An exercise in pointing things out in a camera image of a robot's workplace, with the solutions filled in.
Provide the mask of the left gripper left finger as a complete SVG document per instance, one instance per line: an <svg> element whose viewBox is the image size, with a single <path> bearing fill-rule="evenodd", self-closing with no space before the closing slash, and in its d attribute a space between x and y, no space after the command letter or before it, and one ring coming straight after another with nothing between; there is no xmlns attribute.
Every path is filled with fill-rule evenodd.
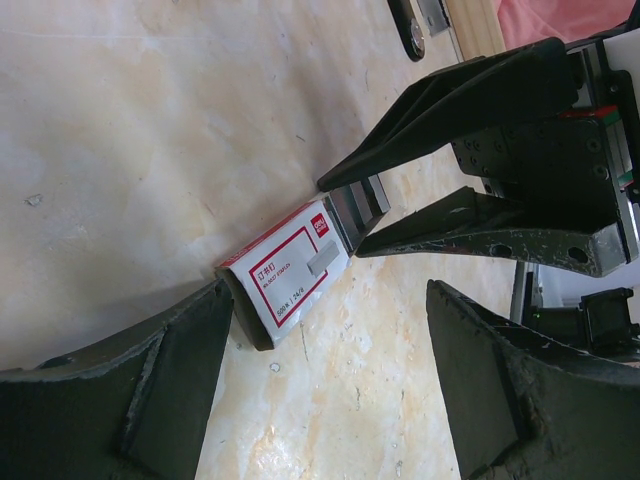
<svg viewBox="0 0 640 480"><path fill-rule="evenodd" d="M5 479L191 479L233 299L215 281L30 370L1 374Z"/></svg>

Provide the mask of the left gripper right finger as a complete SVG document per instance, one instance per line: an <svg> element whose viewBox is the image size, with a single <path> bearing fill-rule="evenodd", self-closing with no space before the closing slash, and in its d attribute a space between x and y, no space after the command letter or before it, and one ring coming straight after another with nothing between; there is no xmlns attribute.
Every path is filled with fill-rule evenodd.
<svg viewBox="0 0 640 480"><path fill-rule="evenodd" d="M426 290L437 373L464 479L636 479L639 371Z"/></svg>

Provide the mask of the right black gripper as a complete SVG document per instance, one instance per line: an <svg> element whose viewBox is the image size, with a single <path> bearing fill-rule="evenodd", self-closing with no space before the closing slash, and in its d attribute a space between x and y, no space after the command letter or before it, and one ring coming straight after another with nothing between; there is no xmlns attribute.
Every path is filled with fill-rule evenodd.
<svg viewBox="0 0 640 480"><path fill-rule="evenodd" d="M610 274L628 262L623 235L639 232L638 31L567 53L547 38L435 71L317 185L341 188L451 141L461 171L503 198L462 187L369 234L358 257L442 253Z"/></svg>

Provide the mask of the grey staple box tray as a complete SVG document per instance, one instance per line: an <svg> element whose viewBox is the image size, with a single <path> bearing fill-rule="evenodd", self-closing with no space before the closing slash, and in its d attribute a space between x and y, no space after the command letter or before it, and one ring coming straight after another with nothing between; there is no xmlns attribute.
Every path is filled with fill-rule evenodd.
<svg viewBox="0 0 640 480"><path fill-rule="evenodd" d="M390 210L378 175L334 189L325 200L349 256Z"/></svg>

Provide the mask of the red staple box sleeve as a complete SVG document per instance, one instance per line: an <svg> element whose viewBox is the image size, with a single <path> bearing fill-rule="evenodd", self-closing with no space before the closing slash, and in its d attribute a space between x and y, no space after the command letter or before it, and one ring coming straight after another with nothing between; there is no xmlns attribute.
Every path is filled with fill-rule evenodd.
<svg viewBox="0 0 640 480"><path fill-rule="evenodd" d="M302 204L216 267L258 351L275 349L350 265L327 202Z"/></svg>

